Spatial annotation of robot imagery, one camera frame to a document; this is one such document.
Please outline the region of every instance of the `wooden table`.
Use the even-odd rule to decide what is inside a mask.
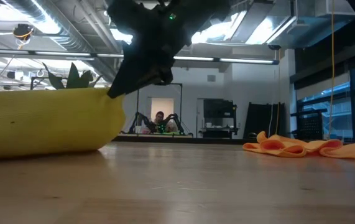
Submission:
[[[131,142],[0,161],[0,223],[355,223],[355,161]]]

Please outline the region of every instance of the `glass window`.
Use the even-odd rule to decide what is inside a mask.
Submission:
[[[330,102],[322,102],[313,105],[307,105],[303,108],[306,110],[327,109],[327,112],[322,113],[323,131],[324,134],[329,133],[330,121]],[[332,134],[337,135],[339,139],[353,137],[353,125],[351,117],[351,100],[343,98],[333,101],[332,113]]]
[[[344,92],[348,93],[348,91],[350,91],[350,83],[349,82],[343,83],[343,84],[335,86],[333,88],[333,94],[334,95],[338,94],[338,93],[344,93]],[[312,95],[312,96],[308,96],[308,97],[303,99],[303,102],[307,102],[307,101],[310,101],[310,100],[316,100],[316,99],[319,99],[319,98],[322,98],[322,97],[326,97],[326,96],[331,96],[331,94],[332,94],[332,88],[324,90],[321,93],[318,93],[318,94],[315,94],[315,95]]]

